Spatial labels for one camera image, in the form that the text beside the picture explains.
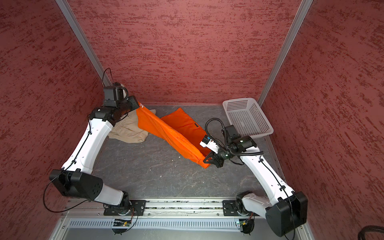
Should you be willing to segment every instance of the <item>laundry basket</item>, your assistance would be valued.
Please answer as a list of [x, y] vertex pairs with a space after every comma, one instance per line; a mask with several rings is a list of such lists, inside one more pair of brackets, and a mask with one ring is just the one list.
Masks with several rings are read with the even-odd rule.
[[226, 100], [223, 107], [230, 124], [241, 136], [263, 137], [273, 133], [273, 128], [260, 106], [253, 98]]

